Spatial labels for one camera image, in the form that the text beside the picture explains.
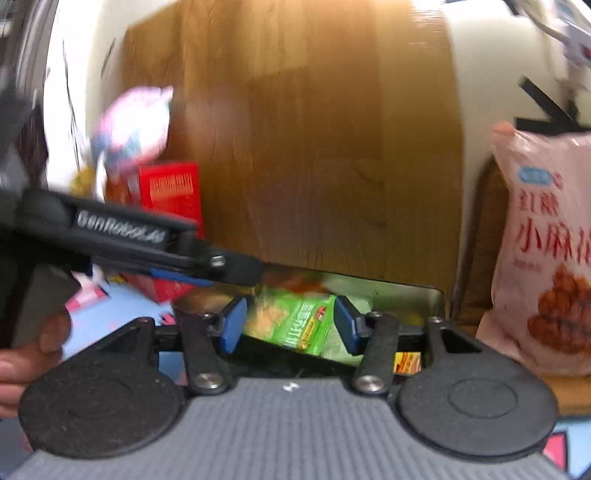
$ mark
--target black round pad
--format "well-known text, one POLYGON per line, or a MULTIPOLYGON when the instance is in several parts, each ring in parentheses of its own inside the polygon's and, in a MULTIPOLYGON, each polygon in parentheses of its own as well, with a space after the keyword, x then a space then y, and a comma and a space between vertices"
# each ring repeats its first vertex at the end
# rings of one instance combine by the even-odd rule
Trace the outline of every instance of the black round pad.
POLYGON ((538 450, 557 420, 550 389, 500 355, 447 355, 406 380, 397 409, 419 438, 474 459, 538 450))
POLYGON ((67 361, 31 384, 19 419, 34 448, 93 459, 153 441, 182 406, 181 390, 155 368, 103 353, 67 361))

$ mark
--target pink snack bag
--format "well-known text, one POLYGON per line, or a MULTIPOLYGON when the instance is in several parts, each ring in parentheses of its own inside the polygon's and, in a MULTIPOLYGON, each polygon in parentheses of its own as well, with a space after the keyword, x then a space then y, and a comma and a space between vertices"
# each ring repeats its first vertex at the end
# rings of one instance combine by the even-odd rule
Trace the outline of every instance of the pink snack bag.
POLYGON ((509 188, 509 210, 492 282, 493 309, 477 337, 536 372, 587 375, 591 132, 550 138, 504 122, 493 128, 493 146, 509 188), (513 341, 494 338, 492 323, 513 341))

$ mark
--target red box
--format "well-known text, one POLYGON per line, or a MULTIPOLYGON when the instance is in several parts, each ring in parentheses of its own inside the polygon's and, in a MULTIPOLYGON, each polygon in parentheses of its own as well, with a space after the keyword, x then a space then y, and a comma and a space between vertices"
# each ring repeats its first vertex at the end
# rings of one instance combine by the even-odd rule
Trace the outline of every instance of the red box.
MULTIPOLYGON (((179 161, 140 167, 127 178, 127 186, 133 205, 193 220, 198 225, 197 235, 204 238, 199 168, 195 162, 179 161)), ((195 288, 186 283, 142 275, 122 276, 159 303, 179 298, 195 288)))

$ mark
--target gray textured platform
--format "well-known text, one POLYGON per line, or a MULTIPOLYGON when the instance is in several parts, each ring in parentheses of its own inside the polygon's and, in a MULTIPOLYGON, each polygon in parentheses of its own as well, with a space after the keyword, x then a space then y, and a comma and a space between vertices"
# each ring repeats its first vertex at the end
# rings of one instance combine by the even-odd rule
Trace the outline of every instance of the gray textured platform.
POLYGON ((108 460, 35 453, 9 480, 555 480, 541 455, 503 464, 447 458, 412 438, 381 400, 338 380, 242 379, 194 399, 167 435, 108 460))

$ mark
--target green snack package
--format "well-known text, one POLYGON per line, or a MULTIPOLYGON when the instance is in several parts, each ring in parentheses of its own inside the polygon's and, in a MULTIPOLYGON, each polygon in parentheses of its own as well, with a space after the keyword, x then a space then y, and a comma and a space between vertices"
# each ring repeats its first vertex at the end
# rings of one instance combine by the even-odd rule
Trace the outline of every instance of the green snack package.
MULTIPOLYGON (((348 297, 348 299, 360 313, 371 312, 371 304, 367 300, 356 297, 348 297)), ((353 356, 347 351, 334 322, 330 326, 328 334, 326 335, 326 340, 320 351, 320 356, 328 360, 353 365, 355 367, 361 363, 361 359, 363 358, 363 355, 353 356)))
POLYGON ((244 333, 269 343, 319 355, 334 325, 334 295, 266 290, 256 300, 244 333))

